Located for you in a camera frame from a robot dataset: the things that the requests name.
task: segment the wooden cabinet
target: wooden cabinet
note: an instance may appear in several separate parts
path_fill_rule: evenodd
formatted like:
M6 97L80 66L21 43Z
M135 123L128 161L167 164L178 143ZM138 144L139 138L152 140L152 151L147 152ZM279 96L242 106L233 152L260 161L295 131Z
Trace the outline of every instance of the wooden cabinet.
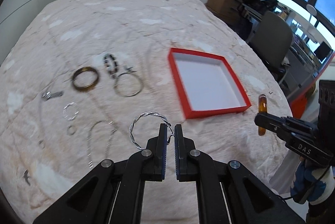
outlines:
M208 0L206 7L226 24L235 25L240 20L237 8L241 3L242 0Z

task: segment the red box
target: red box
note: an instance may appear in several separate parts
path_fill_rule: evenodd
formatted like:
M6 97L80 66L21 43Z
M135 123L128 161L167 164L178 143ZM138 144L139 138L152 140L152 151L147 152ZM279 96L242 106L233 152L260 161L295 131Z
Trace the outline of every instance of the red box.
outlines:
M240 113L251 106L224 57L171 48L168 59L186 119Z

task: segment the human hand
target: human hand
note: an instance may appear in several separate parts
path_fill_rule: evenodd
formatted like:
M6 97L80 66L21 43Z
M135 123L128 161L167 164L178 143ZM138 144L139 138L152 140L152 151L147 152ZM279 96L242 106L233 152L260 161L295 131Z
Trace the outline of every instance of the human hand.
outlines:
M324 177L317 182L317 180L323 175L326 168L318 168L310 165L305 159L299 164L294 180L291 185L291 196L295 196L298 193L306 190L307 185L315 183L311 193L307 197L308 202L311 205L316 205L324 202L333 193L335 188L335 180L333 175L333 169L330 168Z

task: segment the chair backrest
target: chair backrest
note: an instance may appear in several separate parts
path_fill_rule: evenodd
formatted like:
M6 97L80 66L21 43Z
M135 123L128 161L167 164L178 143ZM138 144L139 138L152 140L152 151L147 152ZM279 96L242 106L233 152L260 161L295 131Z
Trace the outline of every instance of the chair backrest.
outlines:
M293 33L289 25L276 14L267 11L250 45L259 58L279 68L292 41Z

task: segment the gold bangle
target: gold bangle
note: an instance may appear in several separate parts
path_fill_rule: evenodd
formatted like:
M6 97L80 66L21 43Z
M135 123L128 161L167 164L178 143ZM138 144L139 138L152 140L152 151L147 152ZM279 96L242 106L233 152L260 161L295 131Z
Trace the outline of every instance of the gold bangle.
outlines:
M86 71L90 71L90 72L93 72L93 73L96 74L97 77L95 78L94 82L92 82L88 86L77 86L77 85L75 85L74 81L76 80L76 77L78 77L78 75L80 75L81 73L86 72ZM99 73L93 67L88 67L88 66L82 67L82 68L78 69L76 72L74 72L74 74L72 76L72 86L74 87L74 89L76 89L80 92L87 92L87 91L93 89L97 85L98 82L99 82Z

